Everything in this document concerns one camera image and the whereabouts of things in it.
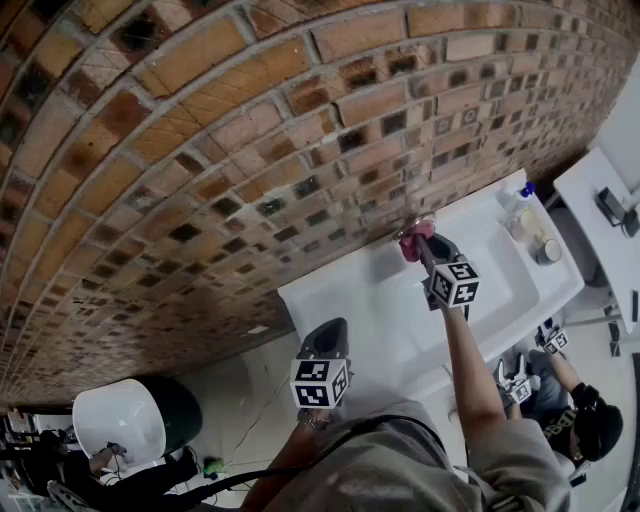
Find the black device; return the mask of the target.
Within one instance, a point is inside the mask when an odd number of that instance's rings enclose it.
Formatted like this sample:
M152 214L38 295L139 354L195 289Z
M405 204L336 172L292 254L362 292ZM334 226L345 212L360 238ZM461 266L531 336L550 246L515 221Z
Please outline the black device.
M618 225L624 219L626 211L608 187L598 192L597 206L612 225Z

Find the white desk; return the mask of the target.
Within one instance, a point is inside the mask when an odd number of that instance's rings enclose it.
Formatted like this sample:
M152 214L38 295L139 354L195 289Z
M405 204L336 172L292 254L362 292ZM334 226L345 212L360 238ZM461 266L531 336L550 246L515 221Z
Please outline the white desk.
M556 193L576 219L607 278L625 335L640 340L640 233L629 238L612 226L596 204L609 189L622 206L634 198L615 168L598 148L590 151L554 181Z

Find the person's grey sweatshirt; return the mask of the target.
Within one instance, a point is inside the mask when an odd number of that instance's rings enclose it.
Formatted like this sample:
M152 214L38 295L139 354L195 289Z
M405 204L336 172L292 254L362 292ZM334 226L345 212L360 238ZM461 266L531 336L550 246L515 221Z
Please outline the person's grey sweatshirt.
M264 512L576 512L540 426L506 420L470 448L463 472L438 444L422 404L337 448L296 476Z

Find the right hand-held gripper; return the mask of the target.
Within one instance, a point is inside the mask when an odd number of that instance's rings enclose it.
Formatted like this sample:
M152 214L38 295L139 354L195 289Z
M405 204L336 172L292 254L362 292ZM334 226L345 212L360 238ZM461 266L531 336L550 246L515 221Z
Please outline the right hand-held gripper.
M461 308L468 319L470 305L479 290L479 274L465 256L459 255L458 247L450 239L434 233L430 237L430 249L428 240L423 234L413 235L415 251L429 275L423 281L429 310Z

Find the black pedestal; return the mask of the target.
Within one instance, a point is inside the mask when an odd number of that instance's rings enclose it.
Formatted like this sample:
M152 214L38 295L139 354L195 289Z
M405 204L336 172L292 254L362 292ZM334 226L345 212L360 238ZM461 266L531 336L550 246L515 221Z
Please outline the black pedestal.
M194 395L177 380L165 376L136 377L151 394L162 417L164 455L186 446L201 431L202 411Z

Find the cluttered shelf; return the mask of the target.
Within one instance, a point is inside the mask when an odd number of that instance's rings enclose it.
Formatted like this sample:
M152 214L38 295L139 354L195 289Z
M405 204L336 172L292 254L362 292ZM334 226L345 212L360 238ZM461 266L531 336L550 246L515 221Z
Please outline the cluttered shelf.
M66 444L77 441L70 414L18 409L0 412L0 441L6 446L22 447L35 443L45 431L52 431Z

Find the person's left forearm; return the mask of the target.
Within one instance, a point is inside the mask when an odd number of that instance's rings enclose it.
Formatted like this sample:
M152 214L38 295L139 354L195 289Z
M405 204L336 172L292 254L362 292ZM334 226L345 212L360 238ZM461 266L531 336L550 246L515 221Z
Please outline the person's left forearm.
M328 409L301 409L298 424L269 469L300 467L311 462L320 452L320 433L331 422ZM245 496L243 512L262 512L277 494L294 478L292 474L265 477L255 481Z

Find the pink cloth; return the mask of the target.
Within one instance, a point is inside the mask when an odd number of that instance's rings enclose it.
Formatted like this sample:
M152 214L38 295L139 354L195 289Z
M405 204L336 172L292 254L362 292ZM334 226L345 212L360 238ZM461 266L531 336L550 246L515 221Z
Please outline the pink cloth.
M421 244L426 243L434 235L433 222L423 221L404 232L400 236L399 246L405 260L409 263L421 259Z

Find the white round basin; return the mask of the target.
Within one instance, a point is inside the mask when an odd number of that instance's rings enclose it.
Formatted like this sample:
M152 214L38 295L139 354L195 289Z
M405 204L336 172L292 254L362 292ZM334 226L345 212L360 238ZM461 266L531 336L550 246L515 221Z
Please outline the white round basin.
M134 379L81 392L72 407L78 443L92 456L109 443L125 454L108 463L110 472L149 465L162 459L166 433L160 409L149 390Z

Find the cream jar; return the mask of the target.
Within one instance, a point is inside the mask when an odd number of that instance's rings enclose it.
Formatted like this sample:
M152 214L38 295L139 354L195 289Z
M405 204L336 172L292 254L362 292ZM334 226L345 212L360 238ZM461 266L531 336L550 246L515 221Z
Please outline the cream jar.
M516 212L509 220L508 230L511 236L519 242L525 242L538 236L542 228L535 209L528 206Z

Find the person's right forearm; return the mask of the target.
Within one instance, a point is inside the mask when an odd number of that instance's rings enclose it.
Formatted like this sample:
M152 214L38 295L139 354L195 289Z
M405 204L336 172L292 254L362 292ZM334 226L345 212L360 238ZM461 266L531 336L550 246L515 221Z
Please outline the person's right forearm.
M495 380L461 308L440 307L451 359L456 406L466 442L481 440L506 421Z

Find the grey tin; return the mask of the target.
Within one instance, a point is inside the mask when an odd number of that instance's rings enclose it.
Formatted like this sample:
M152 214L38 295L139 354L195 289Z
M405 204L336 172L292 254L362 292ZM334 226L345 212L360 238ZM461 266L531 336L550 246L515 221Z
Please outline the grey tin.
M534 259L540 266L552 265L562 257L562 248L554 238L537 237L534 240Z

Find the white perforated plastic panel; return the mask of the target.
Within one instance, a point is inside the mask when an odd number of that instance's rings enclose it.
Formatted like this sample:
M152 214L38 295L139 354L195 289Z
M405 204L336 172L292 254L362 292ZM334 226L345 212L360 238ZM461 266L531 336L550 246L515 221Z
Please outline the white perforated plastic panel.
M55 480L47 482L47 491L50 497L68 512L97 512L82 498Z

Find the white sink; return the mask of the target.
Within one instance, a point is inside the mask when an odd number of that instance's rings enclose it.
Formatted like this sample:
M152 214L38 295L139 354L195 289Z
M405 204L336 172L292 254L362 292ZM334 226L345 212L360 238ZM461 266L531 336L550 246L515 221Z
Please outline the white sink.
M519 170L435 215L437 233L455 242L480 275L469 324L486 360L532 334L584 286L539 200L530 205L560 245L557 262L538 264L532 249L503 226L506 198L524 183ZM406 262L397 242L383 238L280 287L278 294L301 337L335 317L346 319L355 376L348 399L368 401L386 391L418 399L451 381L444 322L427 304L425 277L422 265Z

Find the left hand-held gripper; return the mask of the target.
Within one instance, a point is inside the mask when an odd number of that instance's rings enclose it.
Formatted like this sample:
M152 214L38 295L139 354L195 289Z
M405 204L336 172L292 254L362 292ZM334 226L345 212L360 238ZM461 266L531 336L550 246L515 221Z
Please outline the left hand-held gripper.
M310 332L291 362L295 405L298 409L335 409L350 380L348 323L338 317Z

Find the clear bottle with blue cap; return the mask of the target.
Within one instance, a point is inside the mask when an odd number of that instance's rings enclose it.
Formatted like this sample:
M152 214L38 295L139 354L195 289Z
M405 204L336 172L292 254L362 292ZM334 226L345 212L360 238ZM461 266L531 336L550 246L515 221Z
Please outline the clear bottle with blue cap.
M500 199L504 214L511 216L522 212L533 200L535 190L535 184L527 181L523 187L520 187L509 194L504 192Z

